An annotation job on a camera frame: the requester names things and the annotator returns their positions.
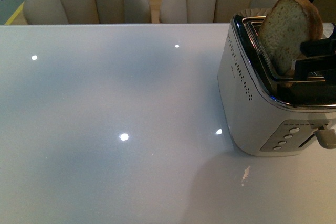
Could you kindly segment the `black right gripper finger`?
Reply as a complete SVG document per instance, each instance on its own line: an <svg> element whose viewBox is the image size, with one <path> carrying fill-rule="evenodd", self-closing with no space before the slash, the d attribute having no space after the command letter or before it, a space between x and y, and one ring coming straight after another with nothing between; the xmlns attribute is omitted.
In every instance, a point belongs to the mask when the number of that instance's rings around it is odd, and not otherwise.
<svg viewBox="0 0 336 224"><path fill-rule="evenodd" d="M307 57L335 55L335 24L328 38L303 42L300 51Z"/></svg>

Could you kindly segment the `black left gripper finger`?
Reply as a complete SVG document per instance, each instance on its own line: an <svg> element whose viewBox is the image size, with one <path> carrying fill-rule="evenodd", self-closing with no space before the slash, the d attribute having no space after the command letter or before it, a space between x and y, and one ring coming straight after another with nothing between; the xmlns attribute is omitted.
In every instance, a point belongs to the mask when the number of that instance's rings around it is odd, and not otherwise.
<svg viewBox="0 0 336 224"><path fill-rule="evenodd" d="M307 80L311 72L335 70L335 55L314 56L294 60L294 80Z"/></svg>

